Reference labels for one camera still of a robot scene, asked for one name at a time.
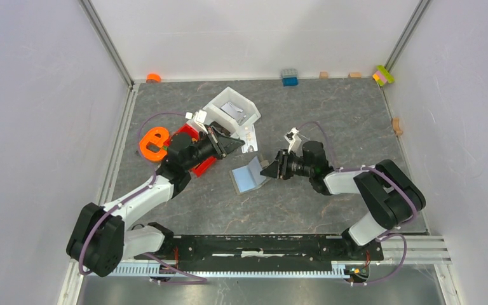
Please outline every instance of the gray mat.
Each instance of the gray mat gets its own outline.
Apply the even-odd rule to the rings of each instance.
[[[383,94],[372,79],[303,79],[295,87],[280,80],[141,84],[114,190],[118,198],[152,174],[136,153],[137,130],[158,111],[194,112],[230,86],[252,100],[262,117],[255,123],[259,152],[234,152],[192,178],[176,198],[147,213],[138,223],[156,221],[177,234],[340,233],[367,211],[359,195],[323,196],[304,177],[273,180],[256,191],[236,195],[229,171],[261,153],[270,161],[287,148],[283,134],[309,120],[326,130],[342,166],[371,165],[385,158],[406,169]],[[145,132],[164,126],[171,132],[185,123],[164,116]],[[323,142],[317,127],[301,134]],[[422,217],[403,232],[423,232]]]

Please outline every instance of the white card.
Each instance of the white card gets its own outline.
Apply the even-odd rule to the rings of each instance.
[[[243,154],[252,153],[259,150],[259,147],[257,146],[257,136],[255,135],[254,125],[241,127],[238,130],[238,137],[244,141],[244,145],[241,148]]]

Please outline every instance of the red object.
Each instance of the red object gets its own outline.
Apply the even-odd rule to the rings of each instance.
[[[177,132],[175,133],[187,133],[188,135],[190,135],[190,137],[192,137],[193,141],[196,142],[199,140],[199,133],[188,124],[182,125],[182,127],[180,127],[179,130],[177,130]],[[171,143],[171,139],[165,141],[164,145],[169,146],[169,143]],[[210,157],[204,162],[200,163],[198,166],[192,168],[190,171],[192,171],[195,176],[200,177],[201,175],[203,175],[203,173],[205,173],[207,168],[214,164],[214,162],[216,162],[216,158]]]

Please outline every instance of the orange cap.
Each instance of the orange cap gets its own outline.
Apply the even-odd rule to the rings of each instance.
[[[161,81],[161,77],[158,74],[150,73],[147,75],[147,83],[159,83]]]

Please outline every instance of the blue lego block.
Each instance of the blue lego block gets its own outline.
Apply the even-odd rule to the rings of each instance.
[[[284,87],[296,86],[296,85],[298,85],[298,79],[297,78],[283,78],[281,80],[281,83],[283,83]]]

